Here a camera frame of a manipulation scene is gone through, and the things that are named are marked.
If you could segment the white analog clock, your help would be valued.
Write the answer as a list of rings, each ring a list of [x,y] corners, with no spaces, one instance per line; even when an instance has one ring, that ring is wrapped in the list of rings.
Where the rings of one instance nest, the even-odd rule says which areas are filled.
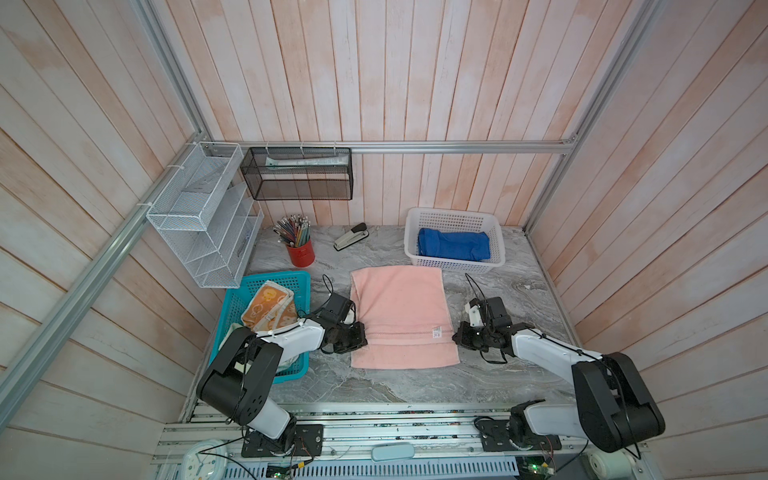
[[[179,478],[183,480],[221,480],[228,465],[226,446],[219,440],[195,444],[183,457]]]

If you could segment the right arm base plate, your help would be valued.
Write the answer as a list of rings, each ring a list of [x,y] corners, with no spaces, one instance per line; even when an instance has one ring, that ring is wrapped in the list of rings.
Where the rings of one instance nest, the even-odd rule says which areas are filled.
[[[485,452],[556,451],[562,448],[562,442],[556,435],[534,433],[524,419],[512,416],[506,420],[497,420],[488,416],[476,417],[473,425],[480,435]]]

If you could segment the pink towel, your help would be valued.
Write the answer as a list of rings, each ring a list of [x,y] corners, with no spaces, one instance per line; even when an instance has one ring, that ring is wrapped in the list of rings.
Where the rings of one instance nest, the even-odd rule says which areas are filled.
[[[367,345],[351,354],[365,370],[421,370],[460,363],[442,271],[397,265],[350,274],[351,300]]]

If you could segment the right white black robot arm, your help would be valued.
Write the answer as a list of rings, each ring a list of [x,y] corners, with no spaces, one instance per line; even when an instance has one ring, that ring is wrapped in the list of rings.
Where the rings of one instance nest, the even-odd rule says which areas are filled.
[[[480,355],[496,349],[500,365],[511,357],[532,362],[570,383],[575,394],[568,404],[523,402],[506,421],[476,418],[484,450],[558,449],[562,438],[576,437],[613,453],[665,432],[665,419],[629,356],[583,350],[515,323],[499,297],[475,298],[465,310],[468,318],[453,336],[458,346]]]

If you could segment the black mesh wall basket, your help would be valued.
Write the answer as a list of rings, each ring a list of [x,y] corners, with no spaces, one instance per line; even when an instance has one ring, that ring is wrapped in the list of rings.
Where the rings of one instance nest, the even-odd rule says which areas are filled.
[[[352,153],[341,147],[251,147],[240,165],[258,201],[349,201]]]

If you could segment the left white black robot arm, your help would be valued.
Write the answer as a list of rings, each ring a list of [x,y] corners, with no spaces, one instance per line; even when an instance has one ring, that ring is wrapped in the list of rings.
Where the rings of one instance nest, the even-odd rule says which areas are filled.
[[[316,310],[275,332],[239,328],[197,385],[197,397],[228,420],[271,441],[291,438],[295,417],[269,398],[279,364],[306,352],[342,354],[367,345],[356,304],[332,293]]]

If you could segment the orange patterned towel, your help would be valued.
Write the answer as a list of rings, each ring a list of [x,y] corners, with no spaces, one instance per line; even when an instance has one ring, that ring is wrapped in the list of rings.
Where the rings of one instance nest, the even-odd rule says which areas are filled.
[[[253,332],[276,331],[298,321],[294,292],[266,281],[241,315],[241,323]]]

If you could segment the blue towel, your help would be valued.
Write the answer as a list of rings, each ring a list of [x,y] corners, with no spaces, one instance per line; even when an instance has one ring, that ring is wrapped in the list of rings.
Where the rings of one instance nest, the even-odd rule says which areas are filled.
[[[421,228],[417,237],[421,256],[481,262],[492,257],[490,239],[484,232],[443,233]]]

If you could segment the white plastic basket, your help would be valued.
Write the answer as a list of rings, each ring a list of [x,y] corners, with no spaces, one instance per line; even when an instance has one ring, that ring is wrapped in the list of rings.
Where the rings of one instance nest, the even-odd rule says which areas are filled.
[[[490,256],[482,260],[464,260],[422,254],[419,248],[419,232],[422,229],[442,234],[484,234],[488,238]],[[482,274],[501,267],[506,261],[501,226],[495,216],[486,213],[412,208],[406,219],[404,245],[405,253],[414,265],[446,271]]]

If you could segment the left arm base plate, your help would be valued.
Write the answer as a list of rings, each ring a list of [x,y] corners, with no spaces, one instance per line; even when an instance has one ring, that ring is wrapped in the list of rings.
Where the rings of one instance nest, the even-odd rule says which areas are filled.
[[[322,424],[290,423],[278,439],[250,430],[245,436],[241,450],[244,458],[271,458],[319,456],[322,452],[324,426]]]

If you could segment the red pencil cup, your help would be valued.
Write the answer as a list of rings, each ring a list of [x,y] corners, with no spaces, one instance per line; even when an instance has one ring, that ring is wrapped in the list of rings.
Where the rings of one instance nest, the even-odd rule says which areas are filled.
[[[315,252],[312,241],[308,240],[301,246],[286,246],[290,261],[297,268],[306,268],[315,261]]]

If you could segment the black grey stapler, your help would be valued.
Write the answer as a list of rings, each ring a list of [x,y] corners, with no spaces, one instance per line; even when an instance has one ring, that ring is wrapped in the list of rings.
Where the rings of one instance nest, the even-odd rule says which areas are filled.
[[[359,223],[346,231],[342,236],[334,241],[333,247],[336,251],[342,251],[351,245],[354,245],[369,236],[366,223]]]

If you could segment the teal plastic basket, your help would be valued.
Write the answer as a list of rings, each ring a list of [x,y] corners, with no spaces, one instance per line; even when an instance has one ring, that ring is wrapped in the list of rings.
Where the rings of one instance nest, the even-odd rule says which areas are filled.
[[[294,303],[302,311],[310,308],[311,277],[304,271],[283,271],[244,276],[237,289],[228,289],[219,315],[214,346],[208,360],[211,363],[219,351],[219,345],[234,323],[241,322],[241,315],[252,298],[266,281],[272,281],[294,292]],[[303,377],[309,369],[310,357],[305,352],[285,367],[280,367],[273,380],[275,385]]]

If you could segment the white tape roll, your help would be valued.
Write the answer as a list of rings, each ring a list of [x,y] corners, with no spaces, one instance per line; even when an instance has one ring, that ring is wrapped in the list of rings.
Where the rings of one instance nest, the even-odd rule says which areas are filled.
[[[588,455],[589,466],[600,480],[630,479],[633,463],[624,452],[607,453],[594,450]]]

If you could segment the coloured pencils bunch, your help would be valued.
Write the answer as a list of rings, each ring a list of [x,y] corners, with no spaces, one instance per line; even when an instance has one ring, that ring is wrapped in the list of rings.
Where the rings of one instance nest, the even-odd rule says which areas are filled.
[[[303,247],[311,239],[311,224],[309,218],[303,215],[284,216],[275,222],[273,231],[283,244],[291,248]]]

